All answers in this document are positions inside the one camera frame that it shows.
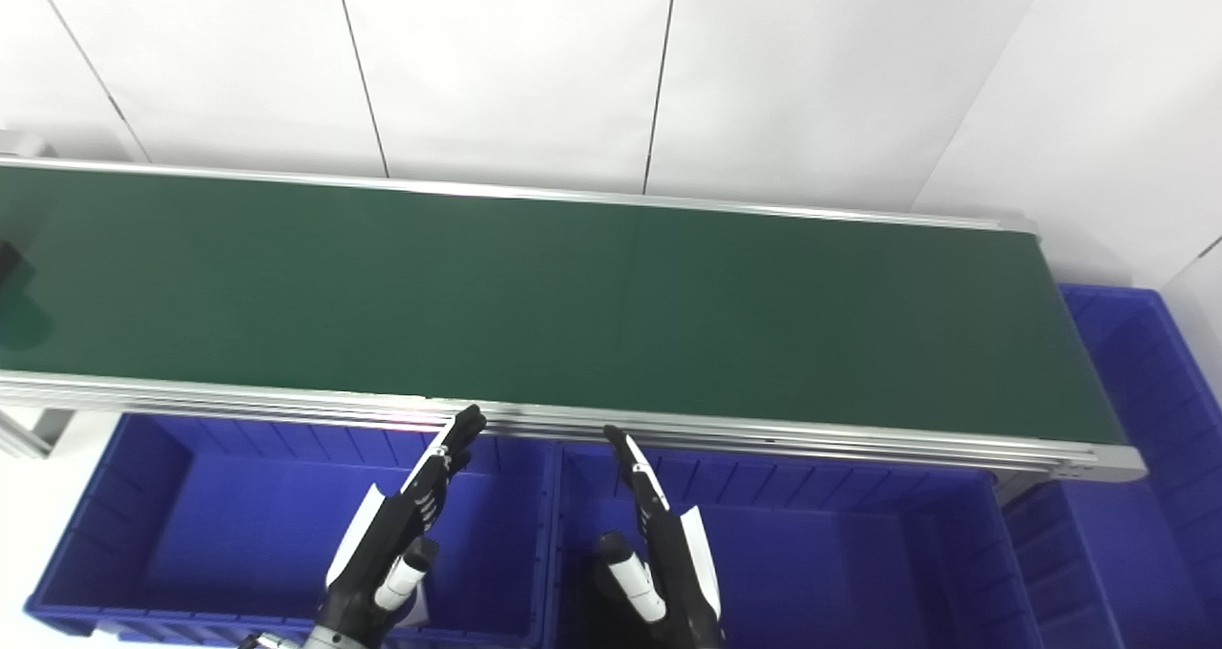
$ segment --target blue storage crate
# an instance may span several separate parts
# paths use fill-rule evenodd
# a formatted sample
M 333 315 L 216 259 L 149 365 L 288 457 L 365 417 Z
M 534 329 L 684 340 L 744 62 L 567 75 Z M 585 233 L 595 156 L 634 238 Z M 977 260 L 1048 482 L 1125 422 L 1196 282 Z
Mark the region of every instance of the blue storage crate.
M 370 484 L 401 488 L 433 435 L 130 416 L 27 612 L 70 634 L 236 647 L 304 640 L 348 519 Z M 386 647 L 538 647 L 556 447 L 480 438 L 430 532 L 431 622 Z
M 987 473 L 650 451 L 682 512 L 699 505 L 731 647 L 1037 649 Z M 604 446 L 566 446 L 545 647 L 643 647 L 590 577 L 602 532 L 645 552 Z
M 1156 292 L 1066 286 L 1129 441 L 1129 484 L 1062 483 L 1006 510 L 1048 649 L 1222 647 L 1222 412 Z

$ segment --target aluminum frame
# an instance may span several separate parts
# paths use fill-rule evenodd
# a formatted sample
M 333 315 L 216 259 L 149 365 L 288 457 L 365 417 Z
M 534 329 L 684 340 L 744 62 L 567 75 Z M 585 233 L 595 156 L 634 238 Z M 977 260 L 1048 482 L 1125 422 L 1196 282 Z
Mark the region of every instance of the aluminum frame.
M 425 398 L 15 370 L 0 372 L 0 397 L 17 405 L 78 411 L 417 431 L 436 431 L 469 403 L 479 403 L 489 418 L 489 434 L 502 436 L 601 441 L 602 425 L 612 423 L 632 433 L 644 445 L 667 449 L 957 466 L 1097 482 L 1125 482 L 1145 474 L 1140 456 L 1130 446 L 495 400 Z

